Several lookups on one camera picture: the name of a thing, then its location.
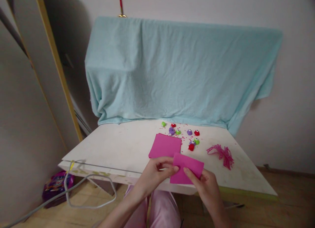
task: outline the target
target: purple bag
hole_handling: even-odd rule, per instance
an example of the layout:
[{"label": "purple bag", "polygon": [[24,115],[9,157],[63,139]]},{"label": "purple bag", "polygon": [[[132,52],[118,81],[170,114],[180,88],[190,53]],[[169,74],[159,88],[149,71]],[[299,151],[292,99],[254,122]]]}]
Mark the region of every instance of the purple bag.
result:
[{"label": "purple bag", "polygon": [[[64,187],[65,177],[66,177],[66,171],[60,171],[57,174],[55,174],[54,176],[52,176],[50,178],[50,180],[44,185],[42,198],[45,202],[65,191],[65,187]],[[73,185],[74,185],[74,175],[69,174],[68,178],[67,178],[68,189],[73,187]],[[66,200],[67,200],[66,195],[64,194],[63,196],[57,198],[56,200],[48,203],[45,206],[45,208],[57,206],[57,205],[65,202]]]}]

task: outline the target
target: baseboard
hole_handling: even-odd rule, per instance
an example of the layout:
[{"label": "baseboard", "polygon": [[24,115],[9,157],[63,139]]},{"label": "baseboard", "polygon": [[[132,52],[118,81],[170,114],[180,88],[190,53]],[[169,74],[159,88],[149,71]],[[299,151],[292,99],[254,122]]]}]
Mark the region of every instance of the baseboard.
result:
[{"label": "baseboard", "polygon": [[257,168],[261,172],[269,172],[269,173],[276,173],[276,174],[286,174],[286,175],[290,175],[290,176],[302,176],[302,177],[315,179],[315,174],[311,174],[311,173],[294,172],[294,171],[287,171],[287,170],[274,169],[274,168],[267,169],[267,168],[261,167],[261,166],[257,166]]}]

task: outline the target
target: finger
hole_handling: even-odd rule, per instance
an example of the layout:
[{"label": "finger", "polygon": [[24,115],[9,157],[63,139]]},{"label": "finger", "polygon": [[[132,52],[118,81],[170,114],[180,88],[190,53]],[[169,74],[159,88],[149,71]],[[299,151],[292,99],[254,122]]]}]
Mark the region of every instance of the finger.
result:
[{"label": "finger", "polygon": [[191,170],[189,170],[187,167],[184,167],[184,172],[196,187],[200,185],[200,180],[195,176],[195,174]]},{"label": "finger", "polygon": [[173,165],[172,165],[172,164],[169,164],[169,163],[163,163],[163,164],[161,164],[160,169],[162,169],[162,168],[171,168],[171,167],[173,167]]},{"label": "finger", "polygon": [[206,169],[203,169],[202,173],[201,173],[203,176],[205,176],[206,178],[215,178],[216,179],[216,175],[211,172],[211,171],[208,171]]},{"label": "finger", "polygon": [[173,163],[173,158],[172,157],[158,157],[155,159],[156,160],[156,163],[169,163],[169,164],[172,164]]},{"label": "finger", "polygon": [[179,167],[178,166],[172,166],[171,168],[168,168],[167,170],[165,171],[161,171],[159,172],[160,176],[161,176],[161,179],[162,180],[165,180],[166,178],[176,174],[179,170]]}]

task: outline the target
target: pink felt square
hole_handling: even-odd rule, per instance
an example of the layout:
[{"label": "pink felt square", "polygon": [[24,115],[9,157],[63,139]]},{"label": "pink felt square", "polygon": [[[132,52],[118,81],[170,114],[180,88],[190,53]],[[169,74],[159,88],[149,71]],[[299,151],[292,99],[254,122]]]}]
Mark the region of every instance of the pink felt square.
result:
[{"label": "pink felt square", "polygon": [[157,134],[153,142],[149,158],[162,156],[174,157],[174,153],[180,152],[181,139],[164,134]]},{"label": "pink felt square", "polygon": [[200,179],[204,163],[180,153],[175,153],[173,166],[178,166],[179,171],[175,175],[171,176],[171,184],[193,184],[186,176],[184,167],[189,168],[195,174],[195,176]]}]

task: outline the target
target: white table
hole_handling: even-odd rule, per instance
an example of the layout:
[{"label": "white table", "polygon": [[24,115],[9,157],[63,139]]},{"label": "white table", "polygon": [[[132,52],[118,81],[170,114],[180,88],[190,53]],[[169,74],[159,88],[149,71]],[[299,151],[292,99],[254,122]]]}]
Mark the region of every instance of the white table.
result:
[{"label": "white table", "polygon": [[[99,126],[79,145],[71,150],[59,166],[68,170],[71,160],[74,164],[71,174],[85,176],[101,174],[109,176],[113,182],[135,184],[149,161],[148,154],[157,133],[168,134],[171,126],[161,126],[161,120],[141,120],[121,124]],[[277,193],[262,176],[253,162],[238,145],[232,135],[223,128],[201,127],[187,124],[176,124],[181,130],[181,153],[204,162],[207,170],[215,173],[222,193],[247,195],[256,198],[277,199]],[[200,131],[200,144],[193,152],[187,149],[190,136],[187,129]],[[223,166],[223,159],[217,154],[208,155],[207,149],[214,144],[227,146],[234,159],[231,170]],[[170,184],[166,179],[158,189],[181,194],[194,194],[193,185]]]}]

